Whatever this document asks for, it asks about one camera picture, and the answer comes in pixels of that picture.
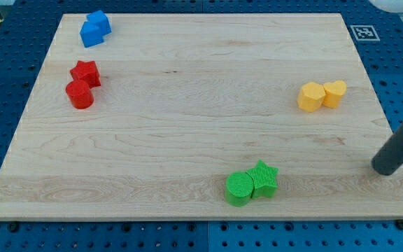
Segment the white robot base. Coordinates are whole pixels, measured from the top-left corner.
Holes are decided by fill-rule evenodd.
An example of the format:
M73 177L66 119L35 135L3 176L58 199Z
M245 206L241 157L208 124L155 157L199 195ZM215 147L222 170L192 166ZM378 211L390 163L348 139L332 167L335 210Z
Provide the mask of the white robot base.
M389 13L403 13L403 0L369 0L378 9Z

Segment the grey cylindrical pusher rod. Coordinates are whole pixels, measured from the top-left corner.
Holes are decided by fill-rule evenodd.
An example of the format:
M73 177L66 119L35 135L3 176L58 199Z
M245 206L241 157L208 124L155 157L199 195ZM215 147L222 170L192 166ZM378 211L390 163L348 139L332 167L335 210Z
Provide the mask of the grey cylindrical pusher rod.
M403 123L372 158L372 168L379 174L392 175L403 164Z

